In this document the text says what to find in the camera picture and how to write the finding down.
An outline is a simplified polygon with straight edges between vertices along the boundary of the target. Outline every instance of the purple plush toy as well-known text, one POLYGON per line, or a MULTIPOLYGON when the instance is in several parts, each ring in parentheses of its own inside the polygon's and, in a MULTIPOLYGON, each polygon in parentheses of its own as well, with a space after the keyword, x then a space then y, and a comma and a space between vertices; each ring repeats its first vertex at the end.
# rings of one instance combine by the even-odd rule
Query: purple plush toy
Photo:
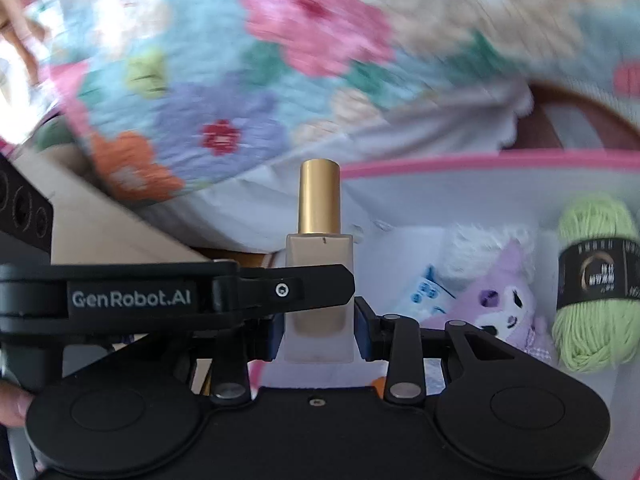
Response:
POLYGON ((436 314, 420 325, 442 329, 447 321, 461 319, 520 350, 555 365, 556 350, 543 317, 534 320, 536 300, 523 276, 524 252, 512 240, 494 266, 460 294, 447 314, 436 314))

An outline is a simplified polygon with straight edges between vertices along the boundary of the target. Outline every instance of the floral blanket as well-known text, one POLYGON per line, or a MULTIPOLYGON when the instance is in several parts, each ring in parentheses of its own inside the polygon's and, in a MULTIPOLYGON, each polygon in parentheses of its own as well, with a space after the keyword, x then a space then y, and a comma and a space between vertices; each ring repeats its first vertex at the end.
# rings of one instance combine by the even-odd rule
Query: floral blanket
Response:
POLYGON ((50 6, 63 17, 50 76, 68 120, 114 195, 139 204, 513 73, 576 88, 640 124, 640 0, 50 6))

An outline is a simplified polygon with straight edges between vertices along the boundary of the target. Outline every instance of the pink rim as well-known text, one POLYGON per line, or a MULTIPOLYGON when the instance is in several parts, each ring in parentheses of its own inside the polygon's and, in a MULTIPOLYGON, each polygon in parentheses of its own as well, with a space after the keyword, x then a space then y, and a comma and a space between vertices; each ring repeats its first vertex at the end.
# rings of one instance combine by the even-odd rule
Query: pink rim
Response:
POLYGON ((344 166, 342 178, 372 178, 409 173, 510 168, 586 168, 640 171, 638 152, 622 150, 514 150, 490 155, 443 155, 434 158, 363 162, 344 166))

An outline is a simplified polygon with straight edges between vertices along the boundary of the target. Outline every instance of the yarn label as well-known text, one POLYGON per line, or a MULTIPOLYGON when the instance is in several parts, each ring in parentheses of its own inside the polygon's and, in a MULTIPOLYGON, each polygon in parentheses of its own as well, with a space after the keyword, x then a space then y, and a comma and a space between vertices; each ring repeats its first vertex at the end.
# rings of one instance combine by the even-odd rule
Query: yarn label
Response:
POLYGON ((596 238, 567 247, 559 259, 558 310, 596 300, 640 299, 640 245, 596 238))

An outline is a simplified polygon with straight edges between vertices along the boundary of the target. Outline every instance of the gold cylindrical bottle cap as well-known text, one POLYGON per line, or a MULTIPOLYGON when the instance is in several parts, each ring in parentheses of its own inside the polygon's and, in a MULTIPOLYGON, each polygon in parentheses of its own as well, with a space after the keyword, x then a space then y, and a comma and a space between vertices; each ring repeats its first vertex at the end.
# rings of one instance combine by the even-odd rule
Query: gold cylindrical bottle cap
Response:
POLYGON ((340 166, 325 158, 300 166, 298 232, 340 233, 340 166))

